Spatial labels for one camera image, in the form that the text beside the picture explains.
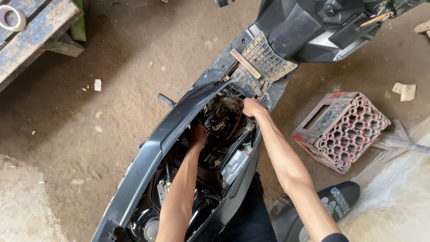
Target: wooden workbench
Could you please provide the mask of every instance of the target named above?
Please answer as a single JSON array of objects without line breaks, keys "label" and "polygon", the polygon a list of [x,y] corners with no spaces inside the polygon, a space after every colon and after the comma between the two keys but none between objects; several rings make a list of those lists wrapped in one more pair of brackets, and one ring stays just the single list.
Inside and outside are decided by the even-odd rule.
[{"label": "wooden workbench", "polygon": [[68,28],[83,12],[72,0],[0,0],[21,11],[27,24],[13,32],[0,27],[0,92],[46,50],[78,56],[84,48]]}]

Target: masking tape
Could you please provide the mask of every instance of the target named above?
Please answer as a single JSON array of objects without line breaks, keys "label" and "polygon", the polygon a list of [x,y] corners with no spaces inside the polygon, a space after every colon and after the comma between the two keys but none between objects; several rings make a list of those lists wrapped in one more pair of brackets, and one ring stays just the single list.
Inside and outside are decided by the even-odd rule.
[{"label": "masking tape", "polygon": [[[15,13],[15,15],[18,17],[18,23],[15,26],[9,26],[6,23],[6,20],[4,19],[5,14],[9,11],[13,11]],[[25,27],[25,16],[19,10],[16,10],[16,9],[14,9],[8,5],[2,5],[2,6],[0,6],[0,26],[2,26],[3,28],[5,28],[7,30],[21,31]]]}]

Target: dusty ground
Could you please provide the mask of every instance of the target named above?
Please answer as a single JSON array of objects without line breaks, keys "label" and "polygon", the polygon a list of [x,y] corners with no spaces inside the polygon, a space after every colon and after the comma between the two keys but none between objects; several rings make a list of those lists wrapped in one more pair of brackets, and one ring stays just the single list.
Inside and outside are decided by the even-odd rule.
[{"label": "dusty ground", "polygon": [[[91,239],[138,152],[136,144],[168,111],[156,94],[178,100],[254,21],[259,7],[258,0],[237,1],[223,9],[210,0],[117,2],[114,7],[108,0],[87,3],[88,43],[80,57],[45,53],[0,93],[0,169],[1,174],[9,174],[0,177],[6,184],[0,187],[0,213],[8,215],[12,221],[7,224],[13,226],[14,217],[32,211],[23,203],[22,208],[14,207],[15,216],[5,212],[13,200],[6,195],[21,194],[13,185],[24,180],[30,184],[24,191],[41,194],[34,197],[37,209],[48,214],[30,226],[51,229],[44,241]],[[413,27],[427,21],[429,11],[427,4],[389,21],[374,41],[341,62],[301,65],[272,113],[284,135],[334,91],[362,92],[406,129],[425,119],[430,113],[426,96],[430,41],[415,34]],[[103,80],[102,91],[84,92],[82,88],[93,85],[96,78]],[[399,95],[390,92],[396,82],[417,84],[416,99],[400,103]],[[317,189],[350,179],[378,152],[369,151],[342,176],[291,144]],[[24,169],[8,172],[11,162]],[[281,188],[264,148],[259,171],[269,202]],[[39,179],[47,183],[39,184]],[[20,230],[28,235],[23,241],[39,233]],[[0,233],[0,242],[15,241],[11,231]]]}]

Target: human arm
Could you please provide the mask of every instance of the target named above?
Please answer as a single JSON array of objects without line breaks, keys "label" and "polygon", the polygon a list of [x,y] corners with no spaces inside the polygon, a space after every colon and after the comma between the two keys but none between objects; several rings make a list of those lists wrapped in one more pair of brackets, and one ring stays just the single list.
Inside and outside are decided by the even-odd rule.
[{"label": "human arm", "polygon": [[156,242],[184,241],[193,209],[199,154],[207,136],[207,130],[201,124],[190,130],[188,152],[161,208]]},{"label": "human arm", "polygon": [[276,127],[269,112],[255,99],[244,99],[243,113],[257,120],[276,176],[294,203],[312,241],[341,233],[319,199],[309,172]]}]

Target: black pants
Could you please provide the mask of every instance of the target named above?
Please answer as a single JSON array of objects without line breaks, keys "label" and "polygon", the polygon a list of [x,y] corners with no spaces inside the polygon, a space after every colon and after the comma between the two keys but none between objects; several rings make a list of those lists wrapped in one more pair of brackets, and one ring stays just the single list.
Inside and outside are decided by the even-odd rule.
[{"label": "black pants", "polygon": [[256,172],[242,204],[215,241],[276,242],[263,193],[260,174]]}]

